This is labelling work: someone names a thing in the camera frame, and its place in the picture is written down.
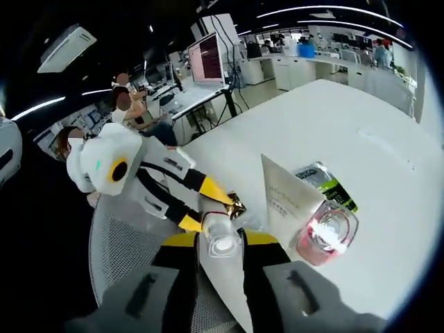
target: white robot part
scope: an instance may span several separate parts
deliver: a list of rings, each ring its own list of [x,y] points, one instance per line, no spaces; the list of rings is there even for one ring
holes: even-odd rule
[[[157,185],[164,187],[164,173],[183,180],[196,165],[181,149],[167,148],[155,137],[142,137],[119,123],[105,124],[97,137],[84,144],[72,142],[71,147],[68,173],[80,190],[122,195],[161,219],[165,219],[169,206],[141,183],[137,170],[146,169]]]
[[[116,196],[141,146],[137,133],[119,123],[107,123],[97,137],[86,141],[80,154],[81,171],[98,192]]]
[[[0,187],[20,169],[22,134],[17,124],[0,117]]]
[[[182,179],[188,170],[196,166],[196,162],[178,147],[176,149],[168,149],[155,137],[143,137],[142,140],[144,148],[146,149],[146,154],[143,156],[142,162],[155,164]],[[166,184],[163,182],[165,177],[161,172],[151,169],[149,169],[148,172],[160,186]],[[122,194],[130,200],[138,201],[146,212],[165,219],[165,212],[168,209],[168,205],[156,198],[150,191],[147,191],[145,186],[143,186],[137,178],[128,184]]]

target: white robot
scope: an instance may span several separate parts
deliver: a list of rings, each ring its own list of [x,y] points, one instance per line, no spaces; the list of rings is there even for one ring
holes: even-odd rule
[[[118,123],[107,123],[100,134],[83,143],[69,138],[71,179],[79,188],[89,182],[101,194],[135,200],[152,215],[167,218],[185,230],[203,231],[199,212],[166,191],[148,172],[159,171],[200,194],[200,206],[226,212],[232,200],[180,148],[168,149],[155,137],[145,138]]]

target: ceiling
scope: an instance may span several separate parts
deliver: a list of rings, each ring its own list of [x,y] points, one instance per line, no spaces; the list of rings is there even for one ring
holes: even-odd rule
[[[405,22],[402,22],[402,20],[394,15],[392,11],[388,11],[387,7],[381,0],[225,0],[217,2],[211,8],[211,10],[214,12],[230,12],[233,18],[233,22],[238,24],[238,33],[242,33],[245,31],[252,31],[255,33],[263,31],[264,29],[262,27],[270,26],[273,24],[279,24],[278,28],[307,26],[307,24],[298,24],[298,21],[319,19],[312,15],[325,13],[327,11],[326,8],[308,8],[275,13],[273,15],[268,15],[265,17],[258,17],[260,15],[275,12],[278,10],[284,10],[288,8],[300,8],[304,6],[353,7],[371,11],[384,17],[389,16],[391,19],[405,25]],[[385,19],[351,10],[338,8],[328,8],[328,10],[335,17],[335,19],[333,19],[332,23],[329,23],[329,25],[339,26],[339,24],[336,24],[335,22],[349,22],[352,24],[359,24],[361,26],[375,28],[394,36],[397,36],[399,33],[398,30],[400,29],[400,27]],[[361,28],[360,30],[374,33],[373,31],[365,28]],[[403,37],[402,39],[407,39],[409,43],[413,42],[410,36]]]
[[[7,53],[2,53],[1,79],[7,117],[13,117],[39,103],[66,96],[63,102],[39,109],[22,119],[26,130],[39,133],[53,122],[105,97],[107,92],[81,96],[82,92],[107,89],[113,76],[131,71],[151,54],[148,63],[163,60],[165,53],[185,49],[194,41],[190,26],[198,16],[228,12],[238,24],[237,31],[261,31],[263,26],[297,26],[297,21],[316,19],[310,14],[324,10],[294,10],[257,18],[268,12],[296,6],[335,5],[361,8],[387,16],[380,0],[218,0],[208,11],[196,13],[208,0],[146,0],[137,3],[90,5],[90,1],[42,5],[38,1],[12,5],[11,17],[19,24],[4,37]],[[390,22],[349,10],[331,9],[336,20],[361,24],[396,34]],[[400,21],[399,17],[389,15]],[[60,74],[37,74],[40,57],[72,24],[79,23],[97,42]]]

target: blue container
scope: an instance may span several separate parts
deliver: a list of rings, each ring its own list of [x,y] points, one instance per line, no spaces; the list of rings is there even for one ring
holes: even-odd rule
[[[314,46],[310,44],[299,44],[298,53],[301,58],[314,58]]]

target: air conditioner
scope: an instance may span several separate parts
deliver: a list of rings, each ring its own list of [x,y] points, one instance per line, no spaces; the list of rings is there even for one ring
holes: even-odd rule
[[[43,53],[37,73],[61,73],[97,39],[78,24],[70,26]]]

